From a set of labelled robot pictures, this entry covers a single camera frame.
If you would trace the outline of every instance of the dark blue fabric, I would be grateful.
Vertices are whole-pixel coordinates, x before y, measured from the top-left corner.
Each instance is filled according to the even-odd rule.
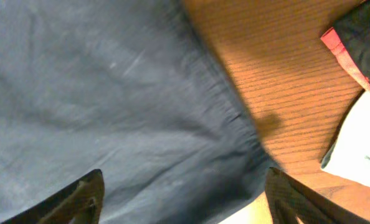
[[[217,223],[273,165],[177,1],[0,1],[0,221],[101,169],[100,223]]]

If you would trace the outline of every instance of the wood grain surface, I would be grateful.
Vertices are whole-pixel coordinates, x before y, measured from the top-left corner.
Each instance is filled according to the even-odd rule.
[[[292,177],[370,220],[370,188],[320,170],[362,90],[320,36],[359,2],[184,0],[249,107],[267,152]],[[264,194],[234,218],[226,223],[272,222]]]

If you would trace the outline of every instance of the wooden table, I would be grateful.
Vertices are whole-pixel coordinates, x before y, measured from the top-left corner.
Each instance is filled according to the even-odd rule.
[[[362,88],[320,35],[359,0],[184,0],[287,173],[370,220],[370,188],[320,170]],[[264,194],[227,223],[271,223]]]

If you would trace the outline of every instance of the white fabric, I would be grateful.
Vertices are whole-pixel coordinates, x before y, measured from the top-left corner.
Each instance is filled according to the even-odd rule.
[[[351,108],[321,168],[370,187],[370,93]]]

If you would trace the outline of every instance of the black object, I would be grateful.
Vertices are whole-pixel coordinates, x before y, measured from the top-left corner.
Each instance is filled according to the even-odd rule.
[[[3,224],[97,224],[105,185],[101,170],[93,170],[40,204]]]
[[[338,19],[333,28],[370,83],[370,0]]]
[[[366,224],[369,221],[343,209],[286,173],[270,168],[265,193],[274,224]]]

